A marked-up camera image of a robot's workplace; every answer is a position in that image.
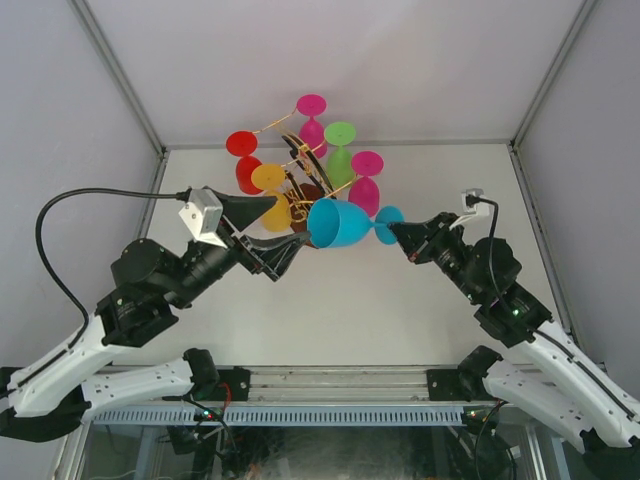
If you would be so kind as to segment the orange plastic wine glass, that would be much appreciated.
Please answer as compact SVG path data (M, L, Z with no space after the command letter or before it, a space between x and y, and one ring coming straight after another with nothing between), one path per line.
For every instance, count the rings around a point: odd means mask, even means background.
M290 228L291 216L287 197L278 188L284 183L286 172L277 164L262 164L251 174L253 185L264 192L265 197L275 200L275 204L262 217L263 227L272 233Z

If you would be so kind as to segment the gold wire wine glass rack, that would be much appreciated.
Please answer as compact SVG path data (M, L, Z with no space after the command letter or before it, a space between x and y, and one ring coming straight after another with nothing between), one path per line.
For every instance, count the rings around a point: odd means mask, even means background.
M348 184L335 189L326 173L326 165L334 147L329 145L327 153L317 158L308 145L294 133L281 125L279 120L270 125L281 133L282 139L290 147L291 160L283 165L286 172L284 183L278 188L289 202L291 225L289 229L299 233L307 229L307 217L312 205L322 198L336 199L339 193L352 186L357 176Z

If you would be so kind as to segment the pink wine glass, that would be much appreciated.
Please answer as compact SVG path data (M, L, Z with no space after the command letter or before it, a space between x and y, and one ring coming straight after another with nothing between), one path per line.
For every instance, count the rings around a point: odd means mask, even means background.
M348 201L372 217L380 208L380 191L374 178L383 171L384 160L377 152L361 151L352 157L351 167L357 179L349 190Z
M317 158L322 158L328 150L324 136L325 127L317 119L326 107L326 100L318 94L303 95L296 103L297 111L307 118L300 128L299 137Z

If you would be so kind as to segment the blue plastic wine glass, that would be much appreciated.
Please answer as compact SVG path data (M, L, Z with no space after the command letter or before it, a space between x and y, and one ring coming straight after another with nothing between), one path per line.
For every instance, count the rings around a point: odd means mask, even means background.
M382 244L393 245L397 240L389 225L403 221L403 213L395 206L383 207L371 219L363 208L354 203L325 198L312 205L307 217L307 230L312 245L318 249L355 245L371 230Z

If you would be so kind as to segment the red plastic wine glass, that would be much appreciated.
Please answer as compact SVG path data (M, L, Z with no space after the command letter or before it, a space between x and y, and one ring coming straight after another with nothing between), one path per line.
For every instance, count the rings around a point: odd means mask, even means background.
M235 167L238 186L243 193L249 195L257 195L262 192L252 181L254 170L262 165L262 162L254 156L257 147L257 136L250 131L236 131L226 140L227 151L238 158Z

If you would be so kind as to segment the green plastic wine glass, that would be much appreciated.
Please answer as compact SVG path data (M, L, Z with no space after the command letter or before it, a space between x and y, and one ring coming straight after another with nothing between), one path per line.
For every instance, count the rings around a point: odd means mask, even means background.
M334 147L328 157L326 173L332 186L339 189L356 177L351 166L352 153L346 148L355 140L356 129L349 122L337 121L325 128L324 137Z

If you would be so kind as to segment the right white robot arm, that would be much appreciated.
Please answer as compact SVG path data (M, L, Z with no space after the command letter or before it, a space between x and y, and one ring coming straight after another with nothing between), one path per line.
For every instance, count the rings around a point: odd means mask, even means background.
M638 478L638 399L518 283L522 265L507 241L489 234L466 244L452 213L423 223L393 222L389 229L411 263L435 264L477 306L474 317L481 328L548 380L531 379L505 356L480 346L458 366L461 391L473 399L489 394L534 417L568 441L598 479Z

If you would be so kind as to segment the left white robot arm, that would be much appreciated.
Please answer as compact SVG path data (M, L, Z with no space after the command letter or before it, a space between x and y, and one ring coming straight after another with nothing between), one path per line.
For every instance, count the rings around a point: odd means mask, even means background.
M272 197L243 197L209 187L174 194L191 238L182 255L149 238L130 243L112 264L114 290L68 339L38 361L1 371L5 438L32 443L68 435L97 415L164 397L206 400L220 375L210 352L191 348L177 359L106 373L107 364L142 348L176 324L179 311L234 267L280 279L309 241L306 232L256 239L246 229L271 210Z

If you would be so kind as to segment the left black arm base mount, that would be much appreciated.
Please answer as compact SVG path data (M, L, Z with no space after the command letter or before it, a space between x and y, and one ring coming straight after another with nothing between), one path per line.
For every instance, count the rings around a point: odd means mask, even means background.
M219 382L215 386L205 387L192 394L192 398L199 403L247 401L251 386L251 371L246 368L234 366L218 370Z

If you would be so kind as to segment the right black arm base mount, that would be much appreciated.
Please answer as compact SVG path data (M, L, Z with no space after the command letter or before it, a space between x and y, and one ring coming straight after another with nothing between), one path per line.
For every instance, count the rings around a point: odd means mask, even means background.
M483 380L486 373L455 369L429 369L426 371L428 395L431 401L506 402L488 392Z

